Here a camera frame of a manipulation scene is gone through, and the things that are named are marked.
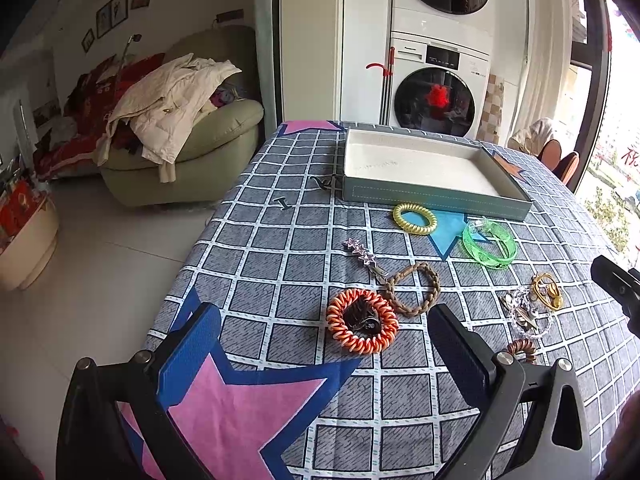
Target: dryer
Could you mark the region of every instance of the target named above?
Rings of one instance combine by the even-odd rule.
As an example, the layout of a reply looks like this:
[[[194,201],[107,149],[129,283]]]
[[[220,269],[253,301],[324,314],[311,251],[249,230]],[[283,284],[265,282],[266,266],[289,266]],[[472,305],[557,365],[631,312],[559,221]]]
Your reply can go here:
[[[444,41],[394,32],[389,124],[475,139],[490,58]]]
[[[494,0],[392,0],[391,30],[491,54]]]

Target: metal screw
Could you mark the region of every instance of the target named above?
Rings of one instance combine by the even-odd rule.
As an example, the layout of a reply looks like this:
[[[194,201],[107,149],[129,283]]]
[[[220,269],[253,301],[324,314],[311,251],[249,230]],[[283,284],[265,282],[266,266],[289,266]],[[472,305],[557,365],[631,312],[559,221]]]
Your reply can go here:
[[[88,357],[83,357],[76,363],[76,368],[78,370],[86,370],[89,366],[91,366],[91,359]]]
[[[565,372],[568,372],[569,370],[571,370],[571,368],[573,368],[571,365],[571,361],[569,361],[569,359],[564,359],[564,358],[558,361],[558,366],[562,368],[562,370],[564,370]]]
[[[136,352],[133,356],[133,360],[138,364],[144,365],[151,361],[151,356],[153,354],[149,350],[141,350],[140,352]]]
[[[509,352],[500,352],[496,357],[501,365],[513,364],[513,356]]]

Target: shallow rectangular box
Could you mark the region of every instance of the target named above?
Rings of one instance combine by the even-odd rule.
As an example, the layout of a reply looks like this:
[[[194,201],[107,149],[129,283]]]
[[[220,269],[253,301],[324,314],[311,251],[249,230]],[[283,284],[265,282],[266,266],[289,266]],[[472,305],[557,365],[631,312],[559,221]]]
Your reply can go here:
[[[349,129],[345,200],[524,220],[531,200],[481,146],[404,133]]]

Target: orange star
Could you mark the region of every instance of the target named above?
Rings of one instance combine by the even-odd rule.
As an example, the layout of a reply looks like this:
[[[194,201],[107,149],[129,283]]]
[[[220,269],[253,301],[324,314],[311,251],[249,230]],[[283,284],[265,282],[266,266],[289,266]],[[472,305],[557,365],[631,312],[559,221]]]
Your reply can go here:
[[[524,177],[520,174],[523,169],[515,164],[511,164],[508,160],[506,160],[503,156],[498,155],[498,153],[494,153],[494,160],[502,166],[504,171],[509,173],[513,178],[526,182]]]

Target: sofa backrest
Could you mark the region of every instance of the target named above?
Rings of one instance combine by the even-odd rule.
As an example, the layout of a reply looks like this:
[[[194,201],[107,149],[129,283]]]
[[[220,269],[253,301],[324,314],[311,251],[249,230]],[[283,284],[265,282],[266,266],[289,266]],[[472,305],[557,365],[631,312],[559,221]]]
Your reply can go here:
[[[226,81],[247,92],[252,99],[262,102],[255,54],[255,31],[251,27],[224,25],[191,34],[166,51],[164,62],[190,52],[193,52],[193,57],[230,60],[242,72],[233,74]]]

